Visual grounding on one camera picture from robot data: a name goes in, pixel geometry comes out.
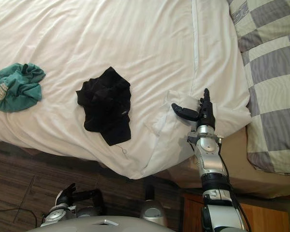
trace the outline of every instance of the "wooden cabinet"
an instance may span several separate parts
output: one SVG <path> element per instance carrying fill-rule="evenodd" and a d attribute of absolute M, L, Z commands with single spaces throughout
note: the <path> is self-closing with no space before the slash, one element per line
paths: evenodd
<path fill-rule="evenodd" d="M 183 232 L 202 232 L 202 196 L 184 194 Z M 253 232 L 289 232 L 288 213 L 249 204 L 241 204 Z"/>

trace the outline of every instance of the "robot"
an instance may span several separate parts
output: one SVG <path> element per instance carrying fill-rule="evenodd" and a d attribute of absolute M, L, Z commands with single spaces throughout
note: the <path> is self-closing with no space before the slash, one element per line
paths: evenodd
<path fill-rule="evenodd" d="M 220 155 L 221 140 L 214 134 L 215 117 L 208 89 L 200 99 L 199 112 L 172 104 L 174 112 L 181 118 L 196 122 L 196 130 L 188 134 L 199 165 L 202 181 L 203 201 L 202 227 L 204 232 L 246 231 L 242 216 L 251 228 L 229 182 L 228 169 Z M 146 201 L 140 218 L 101 216 L 105 213 L 102 194 L 98 189 L 75 192 L 75 184 L 62 190 L 44 217 L 41 227 L 30 232 L 172 232 L 166 228 L 167 221 L 162 205 L 154 200 L 154 190 L 146 190 Z M 94 207 L 79 211 L 73 205 L 77 201 L 92 198 Z"/>

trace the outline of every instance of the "black cloth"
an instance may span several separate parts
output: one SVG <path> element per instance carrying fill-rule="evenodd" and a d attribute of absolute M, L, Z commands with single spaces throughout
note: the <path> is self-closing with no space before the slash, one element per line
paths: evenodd
<path fill-rule="evenodd" d="M 85 111 L 87 131 L 100 132 L 109 146 L 131 139 L 130 83 L 112 67 L 100 77 L 85 81 L 76 93 L 77 103 Z"/>

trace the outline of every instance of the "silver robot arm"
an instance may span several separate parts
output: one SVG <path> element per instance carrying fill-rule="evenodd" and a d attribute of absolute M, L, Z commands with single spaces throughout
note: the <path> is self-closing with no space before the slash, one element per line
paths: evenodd
<path fill-rule="evenodd" d="M 204 99 L 201 98 L 200 101 L 199 112 L 174 103 L 172 107 L 179 117 L 197 122 L 197 130 L 188 134 L 188 142 L 192 147 L 195 146 L 194 154 L 198 160 L 202 181 L 205 205 L 202 208 L 203 231 L 246 231 L 240 213 L 243 210 L 232 191 L 228 169 L 220 155 L 222 137 L 214 134 L 215 117 L 208 89 L 205 89 Z"/>

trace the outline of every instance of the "black cable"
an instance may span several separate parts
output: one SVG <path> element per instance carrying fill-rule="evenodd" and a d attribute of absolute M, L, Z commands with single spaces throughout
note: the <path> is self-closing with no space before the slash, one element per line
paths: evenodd
<path fill-rule="evenodd" d="M 193 148 L 192 144 L 191 144 L 191 143 L 189 143 L 189 144 L 190 144 L 190 146 L 191 146 L 191 148 L 192 148 L 192 150 L 193 150 L 193 152 L 194 152 L 194 148 Z"/>
<path fill-rule="evenodd" d="M 230 176 L 229 176 L 228 168 L 227 168 L 226 163 L 224 162 L 224 160 L 223 160 L 223 158 L 222 158 L 222 156 L 221 156 L 221 154 L 220 154 L 221 143 L 218 143 L 218 146 L 219 146 L 218 155 L 219 155 L 219 157 L 220 157 L 220 159 L 221 159 L 221 161 L 222 161 L 222 163 L 223 163 L 223 165 L 224 165 L 224 167 L 225 167 L 225 169 L 226 169 L 226 172 L 227 172 L 227 180 L 228 180 L 228 182 L 230 182 Z"/>
<path fill-rule="evenodd" d="M 35 228 L 37 228 L 38 226 L 38 219 L 37 219 L 37 216 L 35 216 L 34 212 L 32 210 L 29 210 L 29 209 L 23 209 L 23 208 L 12 208 L 12 209 L 0 209 L 0 212 L 6 212 L 6 211 L 11 211 L 11 210 L 23 210 L 23 211 L 27 211 L 27 212 L 30 212 L 33 216 L 34 216 L 34 219 L 35 219 Z"/>
<path fill-rule="evenodd" d="M 243 217 L 244 217 L 244 219 L 245 219 L 245 221 L 246 221 L 246 224 L 247 224 L 247 226 L 248 226 L 248 232 L 251 232 L 251 226 L 250 226 L 250 223 L 249 223 L 249 221 L 248 221 L 248 218 L 247 218 L 247 216 L 246 216 L 246 214 L 245 214 L 245 212 L 244 212 L 244 210 L 243 210 L 241 204 L 239 203 L 238 199 L 235 197 L 235 194 L 234 194 L 234 193 L 233 193 L 233 196 L 234 196 L 234 197 L 233 197 L 233 200 L 236 201 L 236 204 L 237 204 L 239 210 L 241 211 L 241 213 L 242 213 L 242 215 L 243 215 Z"/>
<path fill-rule="evenodd" d="M 46 218 L 45 215 L 46 215 L 46 214 L 42 214 L 41 225 L 44 223 L 44 219 Z"/>

